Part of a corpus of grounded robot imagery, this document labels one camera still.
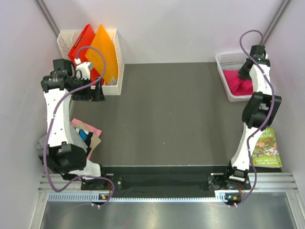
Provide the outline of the pink red t shirt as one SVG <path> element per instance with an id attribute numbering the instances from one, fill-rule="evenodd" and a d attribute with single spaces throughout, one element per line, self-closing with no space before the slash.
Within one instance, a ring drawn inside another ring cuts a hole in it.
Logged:
<path id="1" fill-rule="evenodd" d="M 240 79 L 238 72 L 238 70 L 223 70 L 230 92 L 234 96 L 252 95 L 252 81 Z"/>

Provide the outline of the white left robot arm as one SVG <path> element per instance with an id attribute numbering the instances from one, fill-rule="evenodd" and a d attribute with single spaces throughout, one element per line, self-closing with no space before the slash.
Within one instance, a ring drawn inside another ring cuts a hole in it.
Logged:
<path id="1" fill-rule="evenodd" d="M 91 80 L 93 64 L 79 58 L 75 61 L 76 67 L 73 67 L 70 60 L 53 60 L 53 71 L 41 81 L 47 105 L 48 130 L 39 158 L 55 174 L 66 179 L 77 176 L 91 179 L 97 189 L 103 189 L 108 178 L 102 174 L 102 166 L 87 158 L 93 134 L 89 132 L 83 140 L 85 132 L 72 126 L 70 102 L 99 102 L 104 100 L 104 95 L 100 82 Z"/>

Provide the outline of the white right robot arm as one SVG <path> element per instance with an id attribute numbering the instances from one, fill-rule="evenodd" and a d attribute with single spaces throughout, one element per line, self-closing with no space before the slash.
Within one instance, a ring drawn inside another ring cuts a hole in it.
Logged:
<path id="1" fill-rule="evenodd" d="M 282 102 L 282 98 L 275 95 L 270 82 L 271 64 L 265 47 L 254 45 L 247 55 L 238 74 L 252 80 L 254 92 L 242 113 L 244 129 L 238 149 L 222 177 L 223 185 L 229 189 L 246 181 L 255 145 L 263 131 L 273 122 Z"/>

